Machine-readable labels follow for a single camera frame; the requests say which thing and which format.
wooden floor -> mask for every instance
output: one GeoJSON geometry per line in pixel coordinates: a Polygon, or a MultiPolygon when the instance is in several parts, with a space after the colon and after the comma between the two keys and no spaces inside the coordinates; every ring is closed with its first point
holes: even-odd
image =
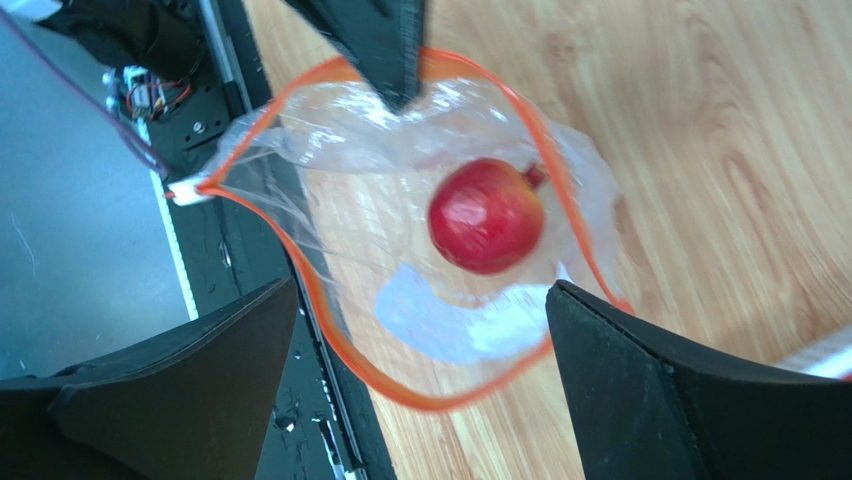
{"type": "MultiPolygon", "coordinates": [[[[244,3],[273,90],[334,54],[280,0],[244,3]]],[[[429,44],[597,142],[639,316],[762,362],[847,322],[852,0],[431,5],[429,44]]],[[[400,479],[583,478],[552,359],[449,415],[374,403],[400,479]]]]}

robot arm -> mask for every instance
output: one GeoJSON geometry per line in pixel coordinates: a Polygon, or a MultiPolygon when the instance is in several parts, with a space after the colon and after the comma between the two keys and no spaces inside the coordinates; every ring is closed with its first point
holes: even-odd
{"type": "Polygon", "coordinates": [[[75,40],[110,67],[138,65],[157,77],[188,77],[204,53],[188,0],[0,0],[13,15],[75,40]]]}

wire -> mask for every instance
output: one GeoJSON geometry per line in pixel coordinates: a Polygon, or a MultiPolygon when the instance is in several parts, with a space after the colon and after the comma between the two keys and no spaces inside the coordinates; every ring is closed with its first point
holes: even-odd
{"type": "Polygon", "coordinates": [[[177,97],[175,97],[174,100],[171,100],[171,101],[169,101],[165,104],[162,104],[161,106],[155,105],[154,111],[151,113],[151,116],[149,117],[149,119],[150,120],[157,120],[166,111],[169,111],[173,108],[179,107],[180,102],[184,101],[186,99],[186,97],[189,96],[190,93],[192,93],[192,85],[187,84],[186,88],[184,88],[183,91],[177,97]]]}
{"type": "Polygon", "coordinates": [[[74,83],[65,73],[56,66],[53,61],[51,61],[42,50],[32,41],[30,38],[21,30],[20,27],[12,20],[11,15],[4,8],[0,8],[0,20],[2,23],[6,25],[9,31],[18,38],[18,40],[39,60],[42,65],[44,65],[51,73],[53,73],[60,82],[65,84],[69,90],[74,92],[78,97],[80,97],[86,104],[92,107],[98,115],[101,116],[104,120],[106,120],[110,125],[115,127],[118,132],[119,137],[127,145],[128,149],[136,156],[139,161],[150,168],[151,170],[157,172],[161,178],[166,178],[171,171],[169,166],[163,162],[163,160],[157,155],[153,148],[150,145],[145,143],[139,135],[137,135],[133,130],[130,129],[124,122],[120,119],[113,116],[109,111],[102,108],[100,103],[98,103],[95,99],[93,99],[89,94],[87,94],[79,85],[74,83]]]}

plastic bag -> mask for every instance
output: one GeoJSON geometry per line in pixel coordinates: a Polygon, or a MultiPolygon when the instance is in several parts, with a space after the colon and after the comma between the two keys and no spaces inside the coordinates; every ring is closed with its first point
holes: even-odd
{"type": "Polygon", "coordinates": [[[550,351],[544,303],[557,279],[629,306],[612,286],[618,188],[590,139],[459,55],[424,49],[421,75],[421,96],[395,116],[343,58],[314,68],[231,126],[198,192],[270,224],[323,335],[356,375],[435,411],[485,395],[550,351]],[[498,173],[509,183],[482,201],[509,195],[518,235],[537,232],[538,217],[529,197],[518,206],[511,196],[529,187],[517,173],[546,172],[534,189],[544,213],[534,249],[487,274],[436,247],[448,230],[430,216],[444,182],[484,158],[513,167],[505,171],[517,178],[498,173]]]}

red wire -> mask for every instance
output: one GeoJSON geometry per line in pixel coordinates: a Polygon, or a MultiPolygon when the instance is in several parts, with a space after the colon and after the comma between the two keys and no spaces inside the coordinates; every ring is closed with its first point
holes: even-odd
{"type": "MultiPolygon", "coordinates": [[[[133,118],[133,116],[136,114],[136,109],[133,108],[133,92],[135,92],[137,88],[143,87],[143,86],[144,87],[176,87],[180,84],[181,84],[181,82],[165,82],[165,83],[145,82],[145,83],[137,83],[136,85],[131,87],[130,91],[127,92],[127,96],[124,97],[124,104],[125,104],[125,106],[127,106],[127,111],[130,114],[130,118],[133,118]]],[[[183,93],[181,93],[178,96],[178,99],[175,100],[174,102],[170,102],[170,103],[175,103],[175,102],[178,102],[179,100],[182,100],[189,93],[189,90],[191,90],[191,86],[187,85],[186,88],[183,90],[183,93]]]]}

